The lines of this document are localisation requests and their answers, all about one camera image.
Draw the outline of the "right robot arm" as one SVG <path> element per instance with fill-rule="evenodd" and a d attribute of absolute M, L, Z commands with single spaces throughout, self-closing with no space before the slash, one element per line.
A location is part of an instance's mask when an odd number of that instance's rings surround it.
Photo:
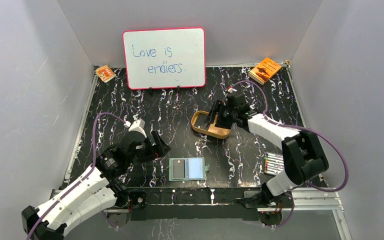
<path fill-rule="evenodd" d="M 216 100 L 204 120 L 217 128 L 231 129 L 233 124 L 249 133 L 263 137 L 281 149 L 284 169 L 261 185 L 261 190 L 250 197 L 237 200 L 246 206 L 251 203 L 275 207 L 282 195 L 325 172 L 329 163 L 318 136 L 298 126 L 286 127 L 270 120 L 262 112 L 250 107 L 245 95 L 229 93 L 225 100 Z"/>

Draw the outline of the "mint green card holder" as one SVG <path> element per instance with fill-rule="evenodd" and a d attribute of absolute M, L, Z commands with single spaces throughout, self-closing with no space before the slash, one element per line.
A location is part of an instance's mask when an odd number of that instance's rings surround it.
<path fill-rule="evenodd" d="M 174 160 L 185 160 L 185 178 L 173 179 L 172 167 Z M 170 158 L 169 159 L 169 181 L 183 182 L 183 181 L 200 181 L 206 179 L 206 173 L 209 172 L 210 166 L 206 164 L 204 157 L 186 157 L 186 158 Z"/>

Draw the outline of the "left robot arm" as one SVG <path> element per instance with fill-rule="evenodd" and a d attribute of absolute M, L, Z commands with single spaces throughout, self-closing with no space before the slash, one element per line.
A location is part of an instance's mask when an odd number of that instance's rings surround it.
<path fill-rule="evenodd" d="M 164 157 L 171 147 L 156 130 L 146 136 L 129 132 L 120 143 L 106 148 L 80 177 L 47 202 L 22 212 L 29 240 L 62 240 L 77 225 L 112 207 L 131 203 L 129 189 L 119 180 L 134 163 Z"/>

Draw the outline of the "grey card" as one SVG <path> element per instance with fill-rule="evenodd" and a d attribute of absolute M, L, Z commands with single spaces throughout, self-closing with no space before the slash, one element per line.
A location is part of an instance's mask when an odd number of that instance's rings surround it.
<path fill-rule="evenodd" d="M 184 179 L 186 176 L 185 170 L 185 160 L 184 159 L 176 159 L 172 162 L 172 178 Z"/>

